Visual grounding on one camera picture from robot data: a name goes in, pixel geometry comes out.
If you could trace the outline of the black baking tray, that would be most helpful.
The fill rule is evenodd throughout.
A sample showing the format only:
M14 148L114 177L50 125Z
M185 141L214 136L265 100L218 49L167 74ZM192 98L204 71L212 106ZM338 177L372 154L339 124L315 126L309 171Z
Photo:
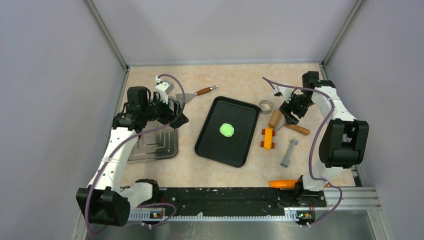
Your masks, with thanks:
M200 131L195 153L235 168L248 157L260 110L255 104L218 96Z

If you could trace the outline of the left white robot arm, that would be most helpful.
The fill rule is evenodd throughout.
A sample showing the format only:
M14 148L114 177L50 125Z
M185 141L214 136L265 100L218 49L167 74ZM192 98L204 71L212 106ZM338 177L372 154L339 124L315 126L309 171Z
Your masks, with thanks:
M110 138L100 165L87 187L77 190L76 200L85 225L126 225L131 210L142 203L154 207L160 202L154 180L139 180L121 189L121 182L130 154L145 134L167 127L179 128L189 120L183 105L169 98L172 87L163 83L151 92L144 86L130 87L123 110L112 120Z

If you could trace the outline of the green dough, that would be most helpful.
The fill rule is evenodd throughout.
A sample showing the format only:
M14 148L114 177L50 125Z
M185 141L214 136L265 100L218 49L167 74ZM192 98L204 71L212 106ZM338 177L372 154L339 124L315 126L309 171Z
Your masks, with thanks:
M232 137L234 135L235 129L234 129L234 127L231 124L229 124L229 123L223 123L220 126L220 128L219 128L219 132L224 137L230 138L230 137Z

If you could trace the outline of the wooden dough roller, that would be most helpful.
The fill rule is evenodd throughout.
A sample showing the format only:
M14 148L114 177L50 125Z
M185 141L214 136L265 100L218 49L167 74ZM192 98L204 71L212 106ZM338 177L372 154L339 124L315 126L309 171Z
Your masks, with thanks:
M310 134L310 130L307 128L304 128L296 124L286 123L286 120L283 117L283 114L278 109L273 111L267 125L268 127L276 131L285 127L305 136L308 136Z

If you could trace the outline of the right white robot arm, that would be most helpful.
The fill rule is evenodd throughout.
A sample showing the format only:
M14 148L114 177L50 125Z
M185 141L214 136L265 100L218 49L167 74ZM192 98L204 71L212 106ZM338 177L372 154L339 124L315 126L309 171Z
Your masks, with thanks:
M300 93L294 86L280 85L274 91L281 94L284 102L279 110L286 123L297 125L311 106L317 106L324 118L319 130L325 130L318 142L315 136L310 154L319 145L319 160L309 159L308 173L302 175L295 184L293 200L299 206L307 206L328 182L343 170L359 165L364 158L369 134L369 124L358 120L344 106L331 80L321 80L316 71L302 75Z

